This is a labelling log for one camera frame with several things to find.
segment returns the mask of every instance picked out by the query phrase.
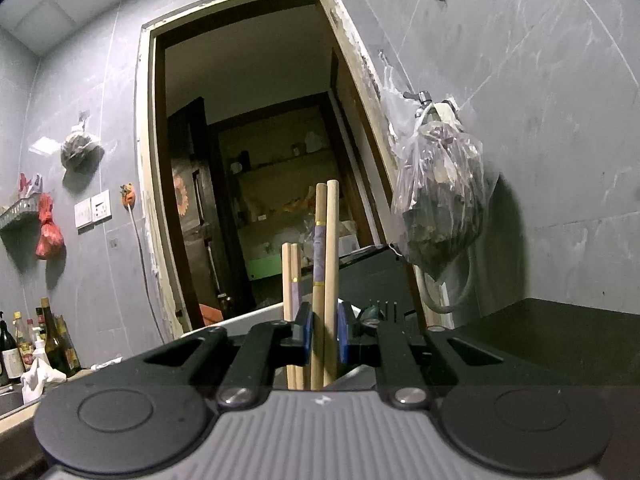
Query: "ribbed gray surface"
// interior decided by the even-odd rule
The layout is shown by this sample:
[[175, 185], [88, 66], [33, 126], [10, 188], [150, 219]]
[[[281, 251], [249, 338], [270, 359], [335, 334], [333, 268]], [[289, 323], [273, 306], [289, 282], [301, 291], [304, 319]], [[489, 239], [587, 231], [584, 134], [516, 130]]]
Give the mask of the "ribbed gray surface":
[[[72, 480], [55, 474], [50, 480]], [[278, 392], [227, 413], [190, 457], [147, 480], [496, 480], [442, 440], [423, 413], [375, 392]], [[602, 480], [594, 470], [563, 477]]]

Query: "white spray bottle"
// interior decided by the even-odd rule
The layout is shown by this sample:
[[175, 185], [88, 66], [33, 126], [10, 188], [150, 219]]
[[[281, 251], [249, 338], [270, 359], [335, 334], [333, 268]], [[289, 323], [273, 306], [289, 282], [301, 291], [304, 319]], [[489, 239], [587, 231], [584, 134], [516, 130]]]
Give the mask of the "white spray bottle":
[[49, 364], [49, 358], [47, 357], [47, 353], [44, 351], [44, 339], [40, 337], [40, 331], [42, 330], [39, 326], [35, 326], [32, 328], [35, 333], [35, 346], [36, 349], [33, 351], [33, 361], [36, 359], [42, 359], [46, 364]]

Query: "power cord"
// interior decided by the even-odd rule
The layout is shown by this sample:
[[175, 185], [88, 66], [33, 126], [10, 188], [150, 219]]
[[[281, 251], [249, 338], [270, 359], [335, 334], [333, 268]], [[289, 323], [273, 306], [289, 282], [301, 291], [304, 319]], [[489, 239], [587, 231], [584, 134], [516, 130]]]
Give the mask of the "power cord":
[[129, 202], [126, 202], [125, 206], [129, 211], [133, 232], [136, 235], [136, 240], [138, 241], [138, 253], [140, 254], [140, 263], [142, 264], [142, 278], [145, 282], [146, 301], [149, 305], [149, 309], [151, 310], [151, 316], [153, 317], [154, 323], [156, 324], [156, 329], [158, 329], [158, 335], [160, 336], [160, 341], [162, 341], [162, 344], [164, 344], [165, 343], [164, 335], [162, 334], [162, 330], [160, 330], [160, 324], [158, 323], [158, 318], [156, 317], [156, 312], [154, 311], [153, 305], [151, 303], [151, 296], [149, 294], [149, 284], [146, 279], [145, 256], [142, 250], [142, 241], [140, 241], [140, 235], [138, 234], [138, 226], [136, 225], [136, 219], [133, 218], [133, 211], [131, 210], [131, 204]]

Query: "green box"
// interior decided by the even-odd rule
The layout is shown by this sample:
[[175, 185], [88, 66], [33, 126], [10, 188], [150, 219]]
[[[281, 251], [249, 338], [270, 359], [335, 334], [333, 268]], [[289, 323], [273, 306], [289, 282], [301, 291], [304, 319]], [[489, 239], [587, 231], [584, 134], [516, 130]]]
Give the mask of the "green box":
[[249, 274], [249, 280], [261, 280], [276, 274], [282, 274], [282, 258], [279, 254], [260, 258], [259, 260], [249, 260], [246, 263], [246, 272]]

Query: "round black pad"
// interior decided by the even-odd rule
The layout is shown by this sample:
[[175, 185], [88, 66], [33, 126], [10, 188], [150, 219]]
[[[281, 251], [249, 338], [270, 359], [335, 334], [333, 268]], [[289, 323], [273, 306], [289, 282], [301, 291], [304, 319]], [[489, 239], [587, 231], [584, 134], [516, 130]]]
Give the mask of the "round black pad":
[[70, 383], [47, 395], [34, 429], [56, 462], [124, 475], [167, 465], [197, 441], [208, 421], [206, 404], [190, 386]]
[[78, 416], [97, 431], [120, 433], [144, 424], [154, 412], [146, 395], [131, 390], [106, 390], [80, 404]]
[[485, 465], [525, 475], [569, 473], [596, 462], [609, 412], [578, 386], [457, 386], [440, 407], [444, 431]]

